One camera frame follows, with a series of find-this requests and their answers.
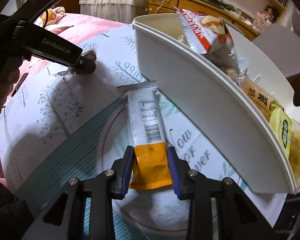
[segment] printed tree pattern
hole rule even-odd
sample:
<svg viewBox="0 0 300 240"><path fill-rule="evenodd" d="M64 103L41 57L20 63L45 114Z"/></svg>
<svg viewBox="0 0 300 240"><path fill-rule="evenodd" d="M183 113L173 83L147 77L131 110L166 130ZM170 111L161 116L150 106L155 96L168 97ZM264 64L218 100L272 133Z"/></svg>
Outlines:
<svg viewBox="0 0 300 240"><path fill-rule="evenodd" d="M116 67L108 68L109 71L115 71L115 74L120 77L127 85L134 83L142 83L148 81L147 78L136 70L136 67L126 62L124 66L119 61L116 63Z"/></svg>
<svg viewBox="0 0 300 240"><path fill-rule="evenodd" d="M78 45L81 49L82 49L82 53L84 54L86 52L88 52L89 50L93 49L93 47L96 45L95 42L87 42L87 43L83 43Z"/></svg>
<svg viewBox="0 0 300 240"><path fill-rule="evenodd" d="M134 51L134 53L137 52L137 50L136 50L136 40L134 38L126 36L124 38L124 41L131 48L131 51Z"/></svg>
<svg viewBox="0 0 300 240"><path fill-rule="evenodd" d="M99 34L99 35L97 35L97 36L105 36L105 37L107 37L107 38L109 38L109 36L107 35L107 33L108 33L108 31L105 31L104 33L101 33L101 34Z"/></svg>
<svg viewBox="0 0 300 240"><path fill-rule="evenodd" d="M40 94L38 104L42 105L42 117L37 122L43 123L41 140L44 144L55 135L70 136L74 121L83 112L73 96L68 87L55 89L51 85Z"/></svg>
<svg viewBox="0 0 300 240"><path fill-rule="evenodd" d="M229 163L227 164L226 162L223 162L222 168L223 174L220 175L219 180L223 180L223 178L225 177L231 177L236 173L235 169ZM247 183L241 178L240 175L237 184L242 189L242 191L244 191L247 187Z"/></svg>
<svg viewBox="0 0 300 240"><path fill-rule="evenodd" d="M26 86L22 86L19 90L21 91L19 92L18 100L23 105L23 107L26 107L26 99L29 96L28 89Z"/></svg>
<svg viewBox="0 0 300 240"><path fill-rule="evenodd" d="M167 98L164 98L159 102L159 108L162 115L164 114L163 117L181 112L181 110Z"/></svg>

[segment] blue gripper pad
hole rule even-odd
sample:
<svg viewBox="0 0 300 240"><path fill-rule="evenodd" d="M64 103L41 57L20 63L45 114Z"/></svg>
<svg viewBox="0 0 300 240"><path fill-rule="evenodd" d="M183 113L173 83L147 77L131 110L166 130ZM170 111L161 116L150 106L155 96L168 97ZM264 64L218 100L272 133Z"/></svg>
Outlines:
<svg viewBox="0 0 300 240"><path fill-rule="evenodd" d="M174 147L168 148L167 158L174 193L180 200L189 199L193 194L193 185L186 178L190 170L188 163L178 158Z"/></svg>
<svg viewBox="0 0 300 240"><path fill-rule="evenodd" d="M132 173L132 167L133 167L133 163L134 163L134 148L132 146L128 146L124 156L123 156L123 160L125 160L127 154L127 163L125 166L125 169L123 171L122 174L122 189L121 189L121 194L124 196L127 194L128 192L128 188L129 188L129 183L130 183L130 178L131 178L131 173Z"/></svg>

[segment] plastic wrapper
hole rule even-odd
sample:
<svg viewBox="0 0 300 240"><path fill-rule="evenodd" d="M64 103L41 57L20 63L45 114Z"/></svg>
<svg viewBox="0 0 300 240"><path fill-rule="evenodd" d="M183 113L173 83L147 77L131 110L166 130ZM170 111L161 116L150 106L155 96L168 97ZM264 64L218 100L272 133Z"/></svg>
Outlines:
<svg viewBox="0 0 300 240"><path fill-rule="evenodd" d="M289 162L297 182L297 188L300 189L300 124L293 119Z"/></svg>
<svg viewBox="0 0 300 240"><path fill-rule="evenodd" d="M291 143L290 117L280 108L276 107L270 114L269 125L277 137L286 157L289 157Z"/></svg>
<svg viewBox="0 0 300 240"><path fill-rule="evenodd" d="M177 13L191 49L224 72L230 68L240 73L233 40L222 20L186 9L177 8Z"/></svg>
<svg viewBox="0 0 300 240"><path fill-rule="evenodd" d="M154 189L172 184L156 90L156 82L119 87L128 98L128 131L136 155L130 184L133 189Z"/></svg>
<svg viewBox="0 0 300 240"><path fill-rule="evenodd" d="M252 80L248 78L244 79L240 84L240 88L257 106L257 108L261 111L261 113L264 115L268 122L270 119L271 112L277 106L284 110L283 107L279 104L278 101L275 100L273 96L271 96L267 91L265 91L262 87L258 86Z"/></svg>
<svg viewBox="0 0 300 240"><path fill-rule="evenodd" d="M241 71L240 73L237 73L233 68L228 68L224 71L224 73L231 78L231 80L237 84L237 86L241 86L242 83L248 78L248 69Z"/></svg>

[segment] snack bar package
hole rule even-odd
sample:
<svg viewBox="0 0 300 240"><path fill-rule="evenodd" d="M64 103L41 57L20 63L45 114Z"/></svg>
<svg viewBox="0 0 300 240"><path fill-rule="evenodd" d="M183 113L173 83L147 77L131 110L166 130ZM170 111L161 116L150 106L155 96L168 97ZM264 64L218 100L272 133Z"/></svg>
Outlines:
<svg viewBox="0 0 300 240"><path fill-rule="evenodd" d="M240 73L237 53L225 23L210 15L176 9L185 33L185 43L222 71L232 68Z"/></svg>
<svg viewBox="0 0 300 240"><path fill-rule="evenodd" d="M167 145L155 100L156 82L120 87L128 97L128 130L136 161L130 188L154 189L171 185Z"/></svg>
<svg viewBox="0 0 300 240"><path fill-rule="evenodd" d="M257 106L264 117L269 122L271 112L278 106L282 110L283 107L262 87L258 86L252 80L246 78L241 84L242 91L251 99L251 101Z"/></svg>
<svg viewBox="0 0 300 240"><path fill-rule="evenodd" d="M297 182L297 188L300 189L300 124L293 119L289 162Z"/></svg>

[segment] stuffed toy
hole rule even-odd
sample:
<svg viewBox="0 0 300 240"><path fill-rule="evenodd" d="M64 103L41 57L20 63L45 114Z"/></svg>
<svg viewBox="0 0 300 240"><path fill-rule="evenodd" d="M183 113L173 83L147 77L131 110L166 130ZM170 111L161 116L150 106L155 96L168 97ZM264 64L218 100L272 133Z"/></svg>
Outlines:
<svg viewBox="0 0 300 240"><path fill-rule="evenodd" d="M257 16L253 20L253 25L261 33L277 20L278 15L279 12L274 7L267 5L262 13L257 12Z"/></svg>
<svg viewBox="0 0 300 240"><path fill-rule="evenodd" d="M64 7L56 7L54 9L48 9L48 13L45 11L35 22L34 24L43 27L48 26L51 24L55 24L60 21L63 16L65 15L65 8Z"/></svg>

